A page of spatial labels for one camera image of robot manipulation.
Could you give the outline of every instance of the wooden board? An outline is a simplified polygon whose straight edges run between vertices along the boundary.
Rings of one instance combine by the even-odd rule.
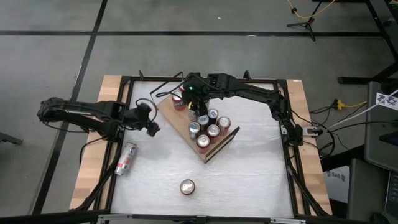
[[[116,100],[119,91],[121,76],[120,75],[105,75],[101,91],[99,92],[98,101],[101,100]],[[305,98],[304,87],[301,80],[287,80],[287,86],[289,89],[290,104],[292,109],[302,118],[310,119],[310,113],[308,111],[307,99]],[[294,121],[302,126],[308,126],[305,121],[294,116]],[[88,135],[88,141],[97,138],[96,133],[90,133]],[[310,142],[316,145],[313,138],[304,137],[304,141]],[[84,199],[90,194],[95,185],[100,179],[100,172],[102,161],[104,159],[104,152],[106,148],[106,142],[99,141],[86,148],[81,162],[79,174],[76,181],[75,191],[72,196],[70,208],[79,206]],[[313,146],[305,144],[300,146],[301,162],[303,166],[303,173],[305,178],[305,185],[314,196],[315,200],[322,206],[322,208],[331,214],[330,203],[328,199],[328,192],[323,180],[322,167],[320,165],[319,155],[317,149]],[[303,201],[301,198],[300,190],[296,186],[296,198],[298,204],[299,214],[303,212]],[[100,208],[104,208],[104,201],[106,200],[106,194],[103,194]]]
[[[172,96],[167,97],[157,104],[158,109],[163,113],[170,124],[175,128],[175,130],[181,135],[181,137],[187,142],[191,148],[199,155],[204,163],[207,163],[213,156],[217,154],[222,148],[224,148],[227,143],[229,143],[235,134],[239,131],[239,127],[231,131],[231,128],[224,136],[219,136],[217,142],[210,144],[209,150],[206,153],[199,153],[197,149],[197,144],[192,141],[189,136],[189,124],[191,123],[189,119],[189,110],[185,107],[184,110],[177,111],[174,109]]]

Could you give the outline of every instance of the gray floor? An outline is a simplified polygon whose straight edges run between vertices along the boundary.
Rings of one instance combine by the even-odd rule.
[[[316,6],[309,0],[292,2],[303,15]],[[384,3],[374,2],[381,19],[388,19]],[[0,30],[90,31],[100,5],[100,0],[2,0]],[[298,21],[302,20],[279,0],[116,0],[109,1],[100,30],[285,32],[300,31],[285,26]],[[313,29],[377,31],[364,4],[348,3],[331,6],[315,19]],[[39,103],[51,96],[70,96],[88,39],[0,37],[0,131],[24,139],[19,147],[0,144],[0,216],[29,213],[57,133],[38,122]],[[339,85],[336,78],[371,77],[392,62],[380,38],[319,37],[312,42],[305,37],[97,37],[78,100],[95,101],[103,75],[138,75],[141,69],[148,76],[174,75],[182,70],[240,77],[249,70],[256,78],[302,79],[308,105],[314,110],[335,98],[346,104],[366,100],[366,86]],[[326,125],[351,111],[332,111]],[[339,132],[347,147],[362,144],[363,133],[360,126]],[[78,153],[85,141],[85,134],[67,134],[44,212],[68,209],[78,173]],[[322,146],[328,141],[325,135],[317,143]],[[335,153],[342,151],[338,144]]]

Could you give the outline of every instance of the wooden tray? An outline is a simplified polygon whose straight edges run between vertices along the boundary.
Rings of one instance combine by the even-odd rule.
[[[191,148],[201,157],[204,163],[207,163],[213,156],[217,154],[225,145],[227,145],[238,133],[240,127],[235,128],[231,131],[229,128],[227,134],[220,136],[217,142],[210,144],[209,150],[201,154],[197,151],[197,144],[192,141],[189,137],[189,124],[191,123],[189,119],[188,108],[184,110],[177,111],[174,109],[172,96],[167,97],[157,104],[158,109],[163,113],[166,119],[172,124],[172,126],[180,133],[181,137],[191,146]]]

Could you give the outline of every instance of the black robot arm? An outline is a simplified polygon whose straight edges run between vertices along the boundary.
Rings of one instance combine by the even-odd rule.
[[[50,98],[41,102],[37,116],[44,124],[66,121],[80,126],[86,132],[97,131],[108,141],[118,141],[119,127],[128,130],[146,128],[148,135],[155,136],[159,126],[149,119],[151,111],[145,103],[127,110],[126,104],[115,101],[82,103]]]
[[[240,96],[266,103],[272,117],[281,123],[282,134],[287,135],[288,143],[291,146],[303,145],[303,129],[286,114],[287,100],[279,90],[266,90],[241,83],[235,77],[224,73],[209,74],[207,78],[202,78],[200,73],[189,73],[183,87],[185,89],[182,93],[183,99],[196,106],[198,116],[207,114],[205,102],[213,98]]]

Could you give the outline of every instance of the tripod stand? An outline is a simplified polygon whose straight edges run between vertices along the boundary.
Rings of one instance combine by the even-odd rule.
[[[319,6],[321,6],[321,3],[322,3],[321,1],[318,3],[317,7],[311,14],[312,16],[317,12]],[[294,23],[294,24],[287,24],[286,26],[287,27],[302,26],[302,27],[306,28],[308,31],[310,31],[310,36],[311,36],[312,41],[316,41],[315,36],[312,32],[312,28],[311,28],[311,23],[314,21],[314,18],[312,16],[308,19],[307,22],[298,22],[298,23]]]

